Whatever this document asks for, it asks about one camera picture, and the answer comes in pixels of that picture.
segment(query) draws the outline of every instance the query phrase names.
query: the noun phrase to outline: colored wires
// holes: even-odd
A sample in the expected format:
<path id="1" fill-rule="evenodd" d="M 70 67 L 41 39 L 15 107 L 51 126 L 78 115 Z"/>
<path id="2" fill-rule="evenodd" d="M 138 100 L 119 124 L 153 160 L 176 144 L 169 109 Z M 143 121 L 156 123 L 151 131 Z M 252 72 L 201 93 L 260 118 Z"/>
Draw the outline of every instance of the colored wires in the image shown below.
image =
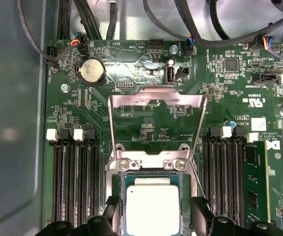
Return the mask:
<path id="1" fill-rule="evenodd" d="M 258 37 L 259 35 L 266 35 L 279 27 L 283 26 L 283 18 L 281 20 L 276 21 L 273 24 L 270 24 L 269 26 L 262 28 L 258 31 L 255 31 L 253 33 L 249 33 L 247 35 L 237 37 L 237 38 L 231 38 L 226 40 L 216 40 L 216 41 L 210 41 L 210 40 L 204 40 L 201 38 L 199 31 L 196 27 L 196 24 L 193 20 L 193 17 L 191 15 L 191 12 L 189 10 L 188 4 L 186 0 L 174 0 L 175 6 L 186 26 L 186 28 L 191 33 L 192 37 L 195 39 L 196 43 L 201 45 L 202 47 L 207 48 L 219 48 L 219 47 L 227 47 L 232 44 L 237 43 L 247 43 L 254 40 L 254 38 Z"/>
<path id="2" fill-rule="evenodd" d="M 267 51 L 268 49 L 271 48 L 271 43 L 274 40 L 275 37 L 263 37 L 263 42 L 264 42 L 264 48 Z"/>
<path id="3" fill-rule="evenodd" d="M 25 35 L 26 35 L 29 43 L 31 44 L 31 46 L 35 49 L 35 51 L 38 54 L 40 54 L 41 56 L 43 56 L 44 58 L 46 58 L 49 61 L 58 61 L 58 60 L 62 59 L 73 48 L 72 45 L 68 45 L 56 57 L 52 57 L 52 56 L 46 54 L 45 52 L 43 52 L 41 50 L 41 48 L 38 46 L 38 44 L 35 42 L 34 38 L 32 37 L 32 34 L 31 34 L 29 27 L 27 25 L 26 18 L 25 18 L 25 15 L 24 15 L 24 9 L 23 9 L 23 0 L 17 0 L 16 5 L 17 5 L 17 10 L 18 10 L 18 15 L 19 15 L 19 18 L 20 18 L 20 23 L 23 27 Z"/>
<path id="4" fill-rule="evenodd" d="M 269 52 L 271 55 L 283 60 L 283 56 L 280 55 L 279 53 L 275 52 L 272 48 L 271 48 L 271 43 L 273 42 L 274 37 L 263 37 L 263 42 L 264 42 L 264 48 L 267 52 Z"/>

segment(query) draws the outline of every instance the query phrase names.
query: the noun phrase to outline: white label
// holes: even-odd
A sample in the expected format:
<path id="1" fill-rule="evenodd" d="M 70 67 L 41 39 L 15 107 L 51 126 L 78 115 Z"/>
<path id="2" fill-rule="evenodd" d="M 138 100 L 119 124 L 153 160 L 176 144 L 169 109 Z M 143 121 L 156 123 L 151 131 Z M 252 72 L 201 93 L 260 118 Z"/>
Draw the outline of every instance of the white label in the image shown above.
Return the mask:
<path id="1" fill-rule="evenodd" d="M 251 118 L 252 131 L 266 131 L 266 118 Z"/>
<path id="2" fill-rule="evenodd" d="M 243 98 L 242 102 L 248 102 L 250 107 L 263 107 L 263 103 L 266 102 L 265 98 Z"/>
<path id="3" fill-rule="evenodd" d="M 266 149 L 269 150 L 269 149 L 273 149 L 273 150 L 280 150 L 280 141 L 278 140 L 274 140 L 274 141 L 268 141 L 266 140 Z"/>

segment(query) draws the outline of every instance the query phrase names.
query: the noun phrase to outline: metal retention bracket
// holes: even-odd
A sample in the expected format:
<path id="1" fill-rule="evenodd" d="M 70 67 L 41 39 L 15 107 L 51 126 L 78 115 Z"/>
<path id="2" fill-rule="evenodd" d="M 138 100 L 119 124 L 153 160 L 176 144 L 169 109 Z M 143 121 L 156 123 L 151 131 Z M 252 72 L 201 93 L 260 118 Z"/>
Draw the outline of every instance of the metal retention bracket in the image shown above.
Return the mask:
<path id="1" fill-rule="evenodd" d="M 198 140 L 199 131 L 206 110 L 206 100 L 203 95 L 181 95 L 172 86 L 145 87 L 135 95 L 112 95 L 108 98 L 109 117 L 111 126 L 112 148 L 115 161 L 118 159 L 119 151 L 115 148 L 115 133 L 112 109 L 120 106 L 146 106 L 151 100 L 164 100 L 168 106 L 191 106 L 201 110 L 200 121 L 197 124 L 197 132 L 193 134 L 193 142 L 189 156 L 193 156 Z"/>

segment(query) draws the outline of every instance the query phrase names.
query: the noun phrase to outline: cable connector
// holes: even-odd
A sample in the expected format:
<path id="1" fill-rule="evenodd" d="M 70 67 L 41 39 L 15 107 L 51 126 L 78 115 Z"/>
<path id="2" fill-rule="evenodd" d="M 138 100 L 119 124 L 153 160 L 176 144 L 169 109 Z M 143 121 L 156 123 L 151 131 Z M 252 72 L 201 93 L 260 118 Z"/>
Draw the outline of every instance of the cable connector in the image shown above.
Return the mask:
<path id="1" fill-rule="evenodd" d="M 244 49 L 246 50 L 254 50 L 254 49 L 263 49 L 264 42 L 263 37 L 256 37 L 253 41 L 244 44 Z"/>

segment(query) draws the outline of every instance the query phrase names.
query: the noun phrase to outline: green circuit board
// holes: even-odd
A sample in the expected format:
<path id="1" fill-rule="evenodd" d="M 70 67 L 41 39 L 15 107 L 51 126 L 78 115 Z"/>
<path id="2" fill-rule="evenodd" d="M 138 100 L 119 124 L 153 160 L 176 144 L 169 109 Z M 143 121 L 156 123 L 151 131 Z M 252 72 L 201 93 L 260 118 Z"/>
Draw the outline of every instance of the green circuit board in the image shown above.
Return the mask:
<path id="1" fill-rule="evenodd" d="M 69 41 L 56 41 L 53 46 L 60 52 Z M 95 133 L 95 142 L 90 142 L 87 150 L 88 162 L 93 155 L 95 170 L 87 172 L 88 182 L 95 178 L 95 199 L 90 188 L 86 190 L 83 204 L 86 210 L 83 217 L 93 213 L 87 205 L 95 201 L 95 213 L 102 213 L 107 196 L 104 196 L 104 165 L 112 151 L 110 121 L 108 115 L 108 97 L 115 94 L 135 94 L 145 86 L 166 85 L 164 67 L 173 60 L 174 71 L 188 68 L 189 75 L 177 77 L 169 84 L 180 94 L 204 94 L 207 100 L 205 118 L 200 131 L 197 150 L 194 156 L 198 172 L 203 176 L 204 138 L 210 127 L 221 128 L 226 121 L 234 121 L 243 127 L 245 134 L 258 133 L 257 166 L 248 166 L 249 175 L 243 178 L 245 221 L 275 221 L 282 226 L 283 216 L 283 61 L 274 58 L 265 51 L 246 50 L 244 45 L 228 48 L 206 49 L 194 47 L 189 57 L 184 57 L 181 41 L 164 41 L 161 48 L 150 49 L 148 41 L 89 41 L 89 58 L 100 60 L 106 69 L 106 78 L 97 86 L 86 85 L 77 75 L 75 68 L 88 59 L 73 48 L 58 62 L 57 68 L 49 67 L 47 78 L 46 128 L 69 130 L 82 128 L 85 135 Z M 169 48 L 176 45 L 177 54 L 171 54 Z M 274 50 L 283 54 L 283 44 L 273 45 Z M 268 80 L 259 81 L 261 75 Z M 62 92 L 60 87 L 67 84 L 70 89 Z M 180 144 L 192 142 L 192 133 L 197 129 L 197 117 L 189 107 L 167 107 L 164 102 L 151 101 L 143 107 L 120 107 L 114 111 L 116 142 L 126 150 L 145 150 L 147 153 L 159 153 L 162 150 L 178 149 Z M 63 155 L 81 150 L 62 148 Z M 54 144 L 46 144 L 45 150 L 45 188 L 44 188 L 44 226 L 53 219 L 55 204 L 54 183 L 55 156 L 58 150 Z M 65 188 L 64 179 L 68 176 L 68 166 L 64 167 L 61 191 Z M 80 184 L 74 179 L 77 187 Z M 74 200 L 60 199 L 63 207 L 61 215 L 73 214 L 77 208 L 78 196 Z M 66 202 L 73 202 L 69 213 Z"/>

